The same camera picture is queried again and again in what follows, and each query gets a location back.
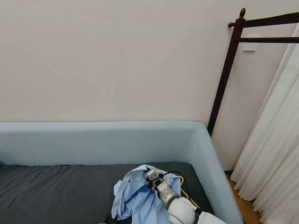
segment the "gray bed sheet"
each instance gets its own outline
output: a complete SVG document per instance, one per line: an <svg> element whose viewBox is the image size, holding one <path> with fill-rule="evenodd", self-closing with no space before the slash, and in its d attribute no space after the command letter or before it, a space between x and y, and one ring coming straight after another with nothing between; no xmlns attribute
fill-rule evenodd
<svg viewBox="0 0 299 224"><path fill-rule="evenodd" d="M179 171L192 199L213 213L191 164L148 163ZM138 167L128 165L56 165L0 167L1 224L98 224L110 214L114 185Z"/></svg>

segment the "sheer curtain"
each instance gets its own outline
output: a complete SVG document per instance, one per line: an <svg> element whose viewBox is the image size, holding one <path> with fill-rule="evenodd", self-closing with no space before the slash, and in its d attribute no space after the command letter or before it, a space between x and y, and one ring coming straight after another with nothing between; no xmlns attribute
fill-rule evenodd
<svg viewBox="0 0 299 224"><path fill-rule="evenodd" d="M231 180L261 223L299 224L299 44L288 45Z"/></svg>

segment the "cloth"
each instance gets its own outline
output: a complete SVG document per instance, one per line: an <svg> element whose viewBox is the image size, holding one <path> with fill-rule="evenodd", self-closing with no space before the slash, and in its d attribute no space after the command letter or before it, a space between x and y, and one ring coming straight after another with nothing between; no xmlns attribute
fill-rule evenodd
<svg viewBox="0 0 299 224"><path fill-rule="evenodd" d="M168 213L157 196L157 192L146 185L147 167L157 172L165 171L153 166L141 165L128 172L122 181L114 186L112 218L123 220L132 216L132 224L168 224ZM180 178L168 174L164 180L180 195Z"/></svg>

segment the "rack finial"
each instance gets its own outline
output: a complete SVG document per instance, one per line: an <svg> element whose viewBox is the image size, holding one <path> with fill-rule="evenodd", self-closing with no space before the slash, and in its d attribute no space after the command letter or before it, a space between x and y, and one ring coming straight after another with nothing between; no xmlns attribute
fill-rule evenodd
<svg viewBox="0 0 299 224"><path fill-rule="evenodd" d="M245 8L243 8L243 9L241 10L241 12L240 12L240 17L244 17L244 15L245 15L245 12L246 12L246 9L245 9Z"/></svg>

